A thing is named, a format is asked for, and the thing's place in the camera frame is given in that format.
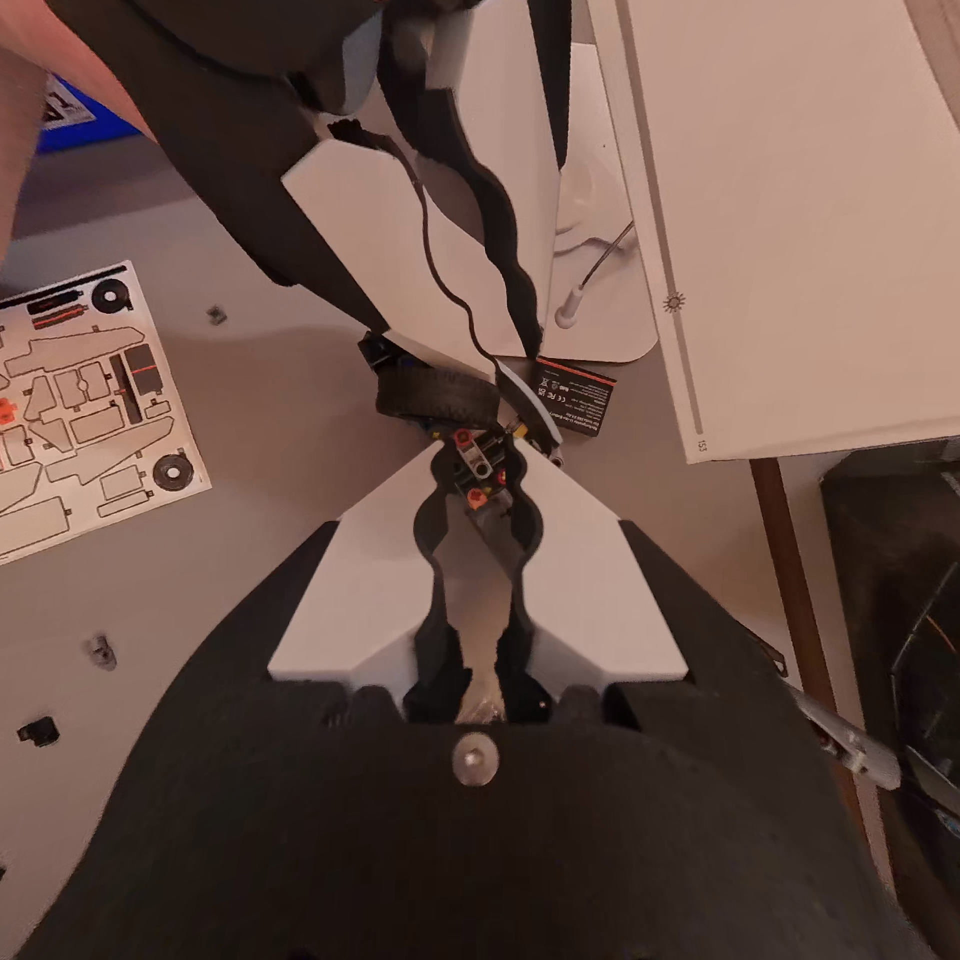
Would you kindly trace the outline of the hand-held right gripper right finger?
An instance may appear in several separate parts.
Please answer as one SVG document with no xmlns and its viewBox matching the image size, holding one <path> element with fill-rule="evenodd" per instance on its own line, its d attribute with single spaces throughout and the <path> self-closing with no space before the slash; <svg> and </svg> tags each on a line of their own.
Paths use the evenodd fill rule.
<svg viewBox="0 0 960 960">
<path fill-rule="evenodd" d="M 517 440 L 519 492 L 534 508 L 519 606 L 532 629 L 526 671 L 538 683 L 683 680 L 689 666 L 620 518 Z"/>
</svg>

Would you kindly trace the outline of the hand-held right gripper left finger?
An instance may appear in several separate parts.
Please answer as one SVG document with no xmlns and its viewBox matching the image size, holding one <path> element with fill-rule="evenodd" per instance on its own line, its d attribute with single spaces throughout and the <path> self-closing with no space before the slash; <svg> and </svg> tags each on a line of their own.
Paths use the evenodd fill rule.
<svg viewBox="0 0 960 960">
<path fill-rule="evenodd" d="M 434 441 L 331 525 L 328 545 L 270 662 L 283 682 L 414 685 L 418 653 L 447 626 L 435 556 L 449 533 L 447 492 L 435 470 L 449 449 Z"/>
</svg>

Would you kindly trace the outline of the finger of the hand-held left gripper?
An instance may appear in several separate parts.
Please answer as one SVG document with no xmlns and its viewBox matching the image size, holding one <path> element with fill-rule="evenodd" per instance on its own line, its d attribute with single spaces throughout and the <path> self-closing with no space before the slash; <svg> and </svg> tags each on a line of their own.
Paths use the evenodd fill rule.
<svg viewBox="0 0 960 960">
<path fill-rule="evenodd" d="M 440 177 L 438 208 L 470 250 L 454 273 L 484 348 L 534 358 L 561 178 L 561 3 L 387 2 L 378 82 L 406 144 Z"/>
<path fill-rule="evenodd" d="M 431 264 L 428 203 L 403 156 L 327 137 L 282 183 L 384 319 L 386 339 L 433 367 L 497 373 Z"/>
</svg>

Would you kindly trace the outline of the grey lego car model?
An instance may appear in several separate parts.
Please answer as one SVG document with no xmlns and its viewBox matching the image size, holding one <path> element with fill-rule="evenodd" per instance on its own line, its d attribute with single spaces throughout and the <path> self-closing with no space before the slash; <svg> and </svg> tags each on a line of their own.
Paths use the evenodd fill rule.
<svg viewBox="0 0 960 960">
<path fill-rule="evenodd" d="M 367 334 L 359 343 L 366 363 L 378 375 L 391 367 L 425 367 L 385 338 Z M 509 726 L 490 738 L 482 731 L 468 734 L 454 751 L 455 776 L 466 786 L 493 780 L 498 749 L 508 747 L 507 773 L 523 771 L 530 784 L 551 778 L 573 790 L 574 784 L 598 784 L 631 761 L 660 758 L 664 744 L 634 727 L 619 726 L 605 713 L 622 706 L 626 720 L 635 720 L 630 703 L 619 696 L 633 690 L 654 695 L 654 706 L 665 706 L 678 694 L 679 721 L 693 721 L 693 708 L 726 706 L 714 700 L 719 693 L 707 676 L 708 667 L 720 667 L 717 681 L 726 681 L 735 666 L 734 654 L 761 649 L 762 642 L 719 605 L 692 579 L 687 570 L 633 522 L 620 519 L 630 549 L 654 595 L 688 666 L 684 679 L 643 682 L 537 682 L 526 671 L 532 647 L 532 629 L 520 607 L 520 571 L 534 545 L 535 509 L 520 493 L 521 462 L 512 430 L 449 427 L 426 421 L 433 440 L 448 452 L 435 469 L 447 495 L 460 499 L 478 514 L 479 527 L 489 549 L 503 562 L 510 577 L 510 622 L 497 647 L 496 672 Z M 450 725 L 462 705 L 471 681 L 464 666 L 459 639 L 448 620 L 443 632 L 416 642 L 417 653 L 430 655 L 428 674 L 415 684 L 345 684 L 351 691 L 377 689 L 394 701 L 393 711 L 420 723 Z M 691 695 L 692 700 L 683 697 Z"/>
</svg>

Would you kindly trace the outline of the person's left forearm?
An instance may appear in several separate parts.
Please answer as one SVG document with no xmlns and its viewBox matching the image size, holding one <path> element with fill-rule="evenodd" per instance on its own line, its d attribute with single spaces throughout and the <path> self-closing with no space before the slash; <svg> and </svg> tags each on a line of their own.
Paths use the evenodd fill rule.
<svg viewBox="0 0 960 960">
<path fill-rule="evenodd" d="M 1 3 L 1 258 L 37 150 L 50 74 L 156 140 L 111 69 L 43 1 Z"/>
</svg>

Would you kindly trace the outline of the blue box with tag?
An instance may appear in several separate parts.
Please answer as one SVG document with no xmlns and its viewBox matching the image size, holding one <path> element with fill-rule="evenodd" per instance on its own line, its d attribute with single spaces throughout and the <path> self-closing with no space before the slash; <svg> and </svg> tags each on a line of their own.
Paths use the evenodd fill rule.
<svg viewBox="0 0 960 960">
<path fill-rule="evenodd" d="M 56 74 L 49 74 L 36 152 L 39 155 L 136 137 L 139 130 L 101 102 L 90 98 Z"/>
</svg>

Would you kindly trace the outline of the black battery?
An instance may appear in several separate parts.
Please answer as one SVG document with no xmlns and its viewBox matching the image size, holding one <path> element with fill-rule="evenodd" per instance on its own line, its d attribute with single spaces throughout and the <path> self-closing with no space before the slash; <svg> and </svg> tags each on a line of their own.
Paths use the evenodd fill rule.
<svg viewBox="0 0 960 960">
<path fill-rule="evenodd" d="M 574 366 L 537 357 L 530 385 L 553 421 L 584 437 L 599 436 L 618 381 Z"/>
</svg>

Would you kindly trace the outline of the white stand base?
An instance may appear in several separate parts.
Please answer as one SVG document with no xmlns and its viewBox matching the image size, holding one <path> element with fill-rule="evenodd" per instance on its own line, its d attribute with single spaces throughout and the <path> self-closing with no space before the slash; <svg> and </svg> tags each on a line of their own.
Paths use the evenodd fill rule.
<svg viewBox="0 0 960 960">
<path fill-rule="evenodd" d="M 567 156 L 541 351 L 555 358 L 627 364 L 657 342 L 597 49 L 574 42 Z"/>
</svg>

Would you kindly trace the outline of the white instruction booklet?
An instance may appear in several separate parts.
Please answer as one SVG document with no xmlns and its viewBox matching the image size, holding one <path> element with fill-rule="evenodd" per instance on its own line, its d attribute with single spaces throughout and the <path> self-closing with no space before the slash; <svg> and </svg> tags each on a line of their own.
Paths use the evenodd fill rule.
<svg viewBox="0 0 960 960">
<path fill-rule="evenodd" d="M 958 435 L 958 2 L 587 2 L 687 462 Z"/>
</svg>

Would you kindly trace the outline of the sticker sheet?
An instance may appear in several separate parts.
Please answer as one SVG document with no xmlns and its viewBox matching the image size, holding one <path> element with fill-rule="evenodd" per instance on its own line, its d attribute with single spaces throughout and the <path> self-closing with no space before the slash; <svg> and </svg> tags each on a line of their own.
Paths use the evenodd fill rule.
<svg viewBox="0 0 960 960">
<path fill-rule="evenodd" d="M 1 303 L 1 563 L 212 485 L 130 260 Z"/>
</svg>

